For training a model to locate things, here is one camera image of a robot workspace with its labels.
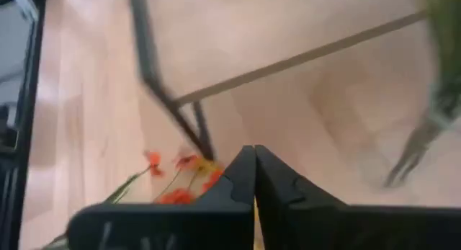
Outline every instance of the orange flower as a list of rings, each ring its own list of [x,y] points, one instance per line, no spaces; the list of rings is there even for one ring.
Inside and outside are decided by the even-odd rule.
[[[219,177],[221,177],[221,175],[223,175],[223,171],[219,170],[219,169],[216,169],[210,175],[210,179],[208,180],[208,182],[205,182],[203,184],[203,192],[208,191],[213,185],[215,185],[215,183],[219,180]]]
[[[151,175],[158,176],[158,177],[163,176],[164,171],[160,170],[158,167],[160,165],[160,154],[157,152],[145,151],[144,155],[149,161],[149,168],[151,170]]]
[[[176,163],[176,168],[191,168],[196,164],[196,161],[198,159],[197,155],[191,155],[191,156],[186,156],[180,158],[180,160]]]
[[[189,204],[194,200],[194,196],[188,189],[175,189],[173,192],[163,195],[158,203],[161,204]]]

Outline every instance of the wooden floor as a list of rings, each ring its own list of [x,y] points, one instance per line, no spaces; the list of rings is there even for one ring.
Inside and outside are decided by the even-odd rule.
[[[168,162],[186,143],[140,85],[132,48],[106,47],[104,54],[94,54],[93,45],[104,45],[100,38],[116,37],[95,36],[85,44],[74,35],[93,33],[47,31],[21,249],[49,242],[76,211],[143,169],[144,149],[160,151]],[[70,48],[73,54],[56,53]],[[63,58],[70,56],[73,60]],[[64,61],[73,63],[56,63]],[[79,61],[94,67],[79,68]],[[122,67],[111,71],[114,64]],[[426,105],[435,70],[421,22],[209,97],[203,105],[224,164],[242,145],[263,144],[348,203],[460,206],[456,130],[434,144],[404,186],[381,187]],[[184,112],[190,115],[188,107]],[[158,194],[174,175],[172,165],[164,168],[167,178],[139,181],[130,201]]]

